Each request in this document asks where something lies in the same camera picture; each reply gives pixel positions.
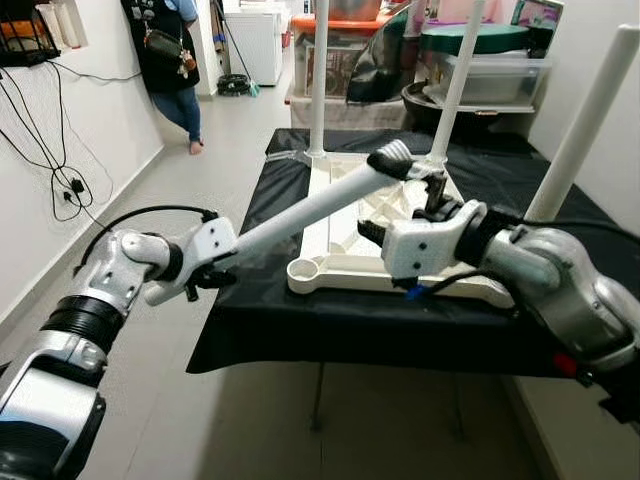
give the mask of plastic bin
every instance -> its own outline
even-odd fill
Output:
[[[343,98],[346,95],[347,85],[359,52],[389,18],[387,15],[378,15],[378,18],[372,22],[329,21],[327,96]],[[313,84],[315,16],[296,15],[291,19],[291,26],[295,55],[294,94],[310,96]]]
[[[458,57],[435,52],[424,57],[430,84],[446,95]],[[551,60],[527,58],[526,52],[476,55],[460,101],[465,105],[531,105],[550,68]]]

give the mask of black apron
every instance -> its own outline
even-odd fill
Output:
[[[171,93],[185,88],[193,87],[200,81],[198,68],[189,72],[189,76],[184,78],[178,75],[176,71],[167,69],[155,61],[152,55],[144,46],[144,37],[146,28],[142,20],[136,20],[133,16],[133,8],[139,6],[141,10],[147,9],[143,5],[138,5],[134,0],[120,0],[124,8],[129,26],[131,27],[131,36],[138,53],[138,61],[140,62],[140,70],[142,78],[149,93]],[[147,23],[149,28],[158,29],[172,37],[179,39],[182,33],[182,45],[185,50],[189,50],[194,60],[196,58],[195,48],[193,47],[193,39],[189,30],[184,26],[184,21],[180,17],[180,13],[167,7],[164,0],[155,0],[153,2],[153,10],[155,17]]]

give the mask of blue jeans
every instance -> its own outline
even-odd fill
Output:
[[[169,121],[189,132],[189,141],[200,141],[200,107],[195,87],[171,93],[152,93],[151,99]]]

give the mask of person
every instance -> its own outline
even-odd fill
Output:
[[[140,70],[151,100],[171,122],[189,134],[189,152],[202,152],[204,143],[200,134],[200,107],[195,85],[200,81],[197,62],[184,76],[177,69],[167,68],[153,52],[145,47],[147,27],[157,29],[175,39],[182,38],[182,46],[195,60],[193,39],[189,27],[198,18],[194,0],[121,0],[131,36],[138,54]]]

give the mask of black tablecloth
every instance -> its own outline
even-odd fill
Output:
[[[267,154],[303,151],[306,130],[277,130]],[[336,152],[372,152],[400,138],[414,153],[430,150],[432,138],[398,131],[327,132]],[[287,158],[268,161],[242,231],[304,198],[309,169]],[[452,143],[448,170],[466,199],[524,211],[548,163],[522,138],[488,134]],[[558,218],[608,220],[573,188]],[[636,296],[640,249],[601,231],[574,230],[597,268]],[[287,288],[286,266],[299,254],[302,235],[263,252],[234,270],[238,283],[221,289],[187,368],[200,373],[236,363],[331,361],[443,370],[555,376],[557,345],[526,316],[517,318],[483,302],[401,294],[321,289],[302,296]]]

